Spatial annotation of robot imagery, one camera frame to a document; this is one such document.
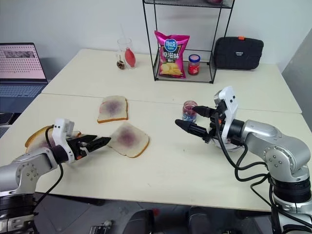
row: laptop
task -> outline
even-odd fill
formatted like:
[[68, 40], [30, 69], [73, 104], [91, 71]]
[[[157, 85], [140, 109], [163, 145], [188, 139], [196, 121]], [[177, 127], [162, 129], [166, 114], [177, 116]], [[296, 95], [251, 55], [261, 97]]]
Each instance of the laptop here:
[[47, 84], [33, 43], [0, 43], [0, 113], [22, 113]]

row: white table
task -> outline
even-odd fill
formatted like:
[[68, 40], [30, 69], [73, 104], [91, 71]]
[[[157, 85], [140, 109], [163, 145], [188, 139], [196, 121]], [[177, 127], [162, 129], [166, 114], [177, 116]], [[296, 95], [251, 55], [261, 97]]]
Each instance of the white table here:
[[239, 108], [301, 113], [276, 65], [254, 71], [218, 70], [214, 84], [154, 81], [149, 55], [136, 55], [137, 68], [120, 70], [116, 53], [83, 49], [42, 91], [46, 94], [101, 97], [123, 95], [129, 100], [182, 104], [194, 100], [214, 106], [213, 96], [231, 85]]
[[[0, 166], [24, 153], [27, 138], [43, 126], [64, 117], [75, 122], [85, 134], [109, 136], [123, 121], [97, 123], [101, 98], [65, 95], [39, 95], [0, 139]], [[54, 194], [103, 199], [201, 205], [268, 211], [250, 189], [250, 182], [238, 182], [234, 169], [221, 150], [205, 144], [174, 123], [181, 117], [182, 105], [129, 101], [129, 123], [150, 136], [150, 145], [138, 158], [127, 158], [103, 147], [74, 164], [64, 165], [64, 178]], [[237, 119], [253, 119], [298, 137], [312, 150], [312, 134], [301, 114], [238, 110]], [[199, 125], [208, 121], [199, 117]], [[231, 154], [238, 159], [238, 153]], [[251, 153], [246, 163], [259, 161]], [[265, 173], [257, 167], [242, 176]], [[45, 192], [59, 177], [59, 169], [42, 176], [37, 191]], [[268, 183], [257, 190], [267, 197]]]

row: bread slice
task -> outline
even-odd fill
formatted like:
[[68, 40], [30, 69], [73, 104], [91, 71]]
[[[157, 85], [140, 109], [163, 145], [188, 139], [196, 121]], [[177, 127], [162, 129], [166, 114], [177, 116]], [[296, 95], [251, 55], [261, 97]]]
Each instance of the bread slice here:
[[[45, 130], [50, 127], [46, 126], [44, 128], [41, 128], [40, 130], [36, 131], [34, 134], [32, 134], [28, 140], [25, 142], [25, 147], [26, 147], [26, 153], [32, 152], [38, 148], [41, 147], [49, 147], [46, 138], [45, 138]], [[50, 144], [52, 147], [55, 146], [55, 143], [52, 138], [52, 131], [53, 129], [49, 129], [48, 131], [48, 138], [50, 141]], [[72, 137], [78, 137], [81, 135], [81, 132], [79, 131], [73, 131]]]
[[110, 137], [112, 139], [107, 145], [127, 157], [138, 157], [150, 142], [148, 135], [128, 122], [124, 122]]
[[128, 119], [128, 103], [123, 96], [105, 97], [99, 108], [98, 123]]

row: chips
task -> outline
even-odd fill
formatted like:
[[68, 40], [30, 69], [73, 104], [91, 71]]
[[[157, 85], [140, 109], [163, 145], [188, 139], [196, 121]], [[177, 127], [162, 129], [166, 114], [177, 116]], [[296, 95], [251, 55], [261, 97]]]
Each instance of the chips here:
[[159, 49], [159, 74], [169, 75], [174, 78], [185, 78], [183, 69], [183, 51], [190, 36], [184, 35], [163, 35], [155, 31]]

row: black case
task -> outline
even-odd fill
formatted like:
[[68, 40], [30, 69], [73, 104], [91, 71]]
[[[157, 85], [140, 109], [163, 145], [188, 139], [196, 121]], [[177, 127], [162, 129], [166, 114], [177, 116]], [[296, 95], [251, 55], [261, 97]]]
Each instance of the black case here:
[[219, 38], [214, 48], [217, 68], [251, 70], [259, 65], [263, 41], [244, 37]]

